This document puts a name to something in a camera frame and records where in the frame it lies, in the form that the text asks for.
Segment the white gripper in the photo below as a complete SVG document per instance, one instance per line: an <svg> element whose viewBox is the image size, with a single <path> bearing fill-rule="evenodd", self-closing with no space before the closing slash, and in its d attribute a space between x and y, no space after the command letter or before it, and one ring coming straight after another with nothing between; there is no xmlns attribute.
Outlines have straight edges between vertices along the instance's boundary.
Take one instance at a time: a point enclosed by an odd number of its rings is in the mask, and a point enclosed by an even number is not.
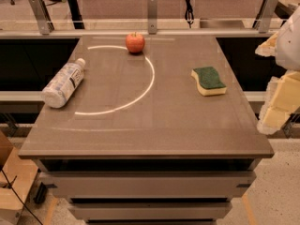
<svg viewBox="0 0 300 225"><path fill-rule="evenodd" d="M300 108L300 7L282 25L278 33L257 47L255 53L276 56L276 63L288 70L267 84L265 102L259 114L257 129L265 135L279 131L290 115Z"/></svg>

